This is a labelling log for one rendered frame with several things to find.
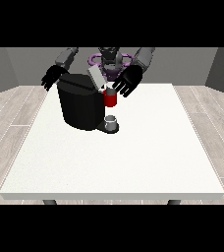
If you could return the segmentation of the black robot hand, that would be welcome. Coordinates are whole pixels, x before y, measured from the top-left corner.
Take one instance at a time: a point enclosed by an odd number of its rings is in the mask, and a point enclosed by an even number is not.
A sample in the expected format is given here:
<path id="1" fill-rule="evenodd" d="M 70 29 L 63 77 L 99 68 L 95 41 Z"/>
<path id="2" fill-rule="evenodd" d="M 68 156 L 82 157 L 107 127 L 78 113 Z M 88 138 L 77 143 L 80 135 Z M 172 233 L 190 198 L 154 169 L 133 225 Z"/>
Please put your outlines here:
<path id="1" fill-rule="evenodd" d="M 142 68 L 138 65 L 130 65 L 115 80 L 112 88 L 123 97 L 128 97 L 138 86 L 142 79 Z"/>
<path id="2" fill-rule="evenodd" d="M 46 74 L 41 79 L 41 84 L 47 91 L 49 91 L 59 78 L 67 72 L 68 70 L 64 67 L 53 65 L 46 71 Z"/>

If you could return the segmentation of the red pod holder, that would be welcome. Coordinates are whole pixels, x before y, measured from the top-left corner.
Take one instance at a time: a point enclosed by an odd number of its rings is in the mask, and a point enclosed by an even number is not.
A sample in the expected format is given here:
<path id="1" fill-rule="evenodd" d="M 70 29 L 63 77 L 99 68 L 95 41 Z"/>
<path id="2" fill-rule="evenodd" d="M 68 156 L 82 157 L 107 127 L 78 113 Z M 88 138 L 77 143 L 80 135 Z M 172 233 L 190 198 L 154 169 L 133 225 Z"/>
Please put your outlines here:
<path id="1" fill-rule="evenodd" d="M 117 104 L 117 92 L 115 90 L 106 89 L 104 92 L 104 105 L 113 107 Z"/>

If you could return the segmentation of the pale grey machine lid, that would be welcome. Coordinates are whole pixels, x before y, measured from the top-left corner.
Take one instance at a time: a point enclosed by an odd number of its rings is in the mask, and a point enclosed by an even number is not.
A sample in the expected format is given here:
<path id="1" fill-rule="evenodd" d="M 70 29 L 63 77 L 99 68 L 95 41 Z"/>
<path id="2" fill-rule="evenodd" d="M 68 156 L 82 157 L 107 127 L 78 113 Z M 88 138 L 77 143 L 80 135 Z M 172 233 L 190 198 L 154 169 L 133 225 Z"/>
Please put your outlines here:
<path id="1" fill-rule="evenodd" d="M 89 67 L 87 69 L 87 73 L 93 81 L 93 84 L 97 90 L 100 90 L 106 84 L 106 81 L 97 65 Z"/>

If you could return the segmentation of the black coffee machine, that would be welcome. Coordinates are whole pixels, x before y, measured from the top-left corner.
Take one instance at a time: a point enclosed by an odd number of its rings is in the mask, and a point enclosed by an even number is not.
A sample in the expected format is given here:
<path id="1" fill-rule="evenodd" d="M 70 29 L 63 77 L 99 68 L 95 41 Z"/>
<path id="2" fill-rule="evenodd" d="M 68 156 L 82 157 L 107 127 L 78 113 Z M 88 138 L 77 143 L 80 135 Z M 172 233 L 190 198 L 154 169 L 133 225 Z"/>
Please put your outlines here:
<path id="1" fill-rule="evenodd" d="M 95 88 L 89 75 L 63 74 L 57 83 L 57 90 L 64 120 L 70 126 L 85 131 L 100 130 L 107 134 L 119 131 L 118 123 L 108 130 L 104 94 Z"/>

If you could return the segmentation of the small grey cup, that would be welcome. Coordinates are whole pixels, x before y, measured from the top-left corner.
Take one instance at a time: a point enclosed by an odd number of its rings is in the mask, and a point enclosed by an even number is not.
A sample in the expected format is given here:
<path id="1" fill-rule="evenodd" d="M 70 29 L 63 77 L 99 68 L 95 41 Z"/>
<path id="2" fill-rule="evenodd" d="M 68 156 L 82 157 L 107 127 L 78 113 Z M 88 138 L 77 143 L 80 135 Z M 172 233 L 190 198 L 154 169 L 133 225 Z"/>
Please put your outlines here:
<path id="1" fill-rule="evenodd" d="M 107 131 L 114 131 L 117 129 L 117 118 L 114 115 L 107 115 L 104 118 L 105 129 Z"/>

